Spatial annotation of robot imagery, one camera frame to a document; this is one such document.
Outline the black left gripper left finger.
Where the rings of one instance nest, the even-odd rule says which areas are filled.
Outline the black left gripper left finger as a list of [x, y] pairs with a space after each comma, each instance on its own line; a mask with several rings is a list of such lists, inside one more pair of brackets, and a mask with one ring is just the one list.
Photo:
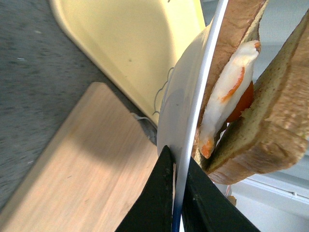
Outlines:
[[172, 226], [173, 158], [164, 146], [142, 190], [117, 232], [169, 232]]

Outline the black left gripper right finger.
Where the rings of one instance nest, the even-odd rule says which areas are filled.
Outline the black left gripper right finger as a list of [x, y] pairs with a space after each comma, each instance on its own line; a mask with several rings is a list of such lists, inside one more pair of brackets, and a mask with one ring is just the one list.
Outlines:
[[258, 232], [215, 186], [194, 159], [190, 159], [184, 200], [186, 232]]

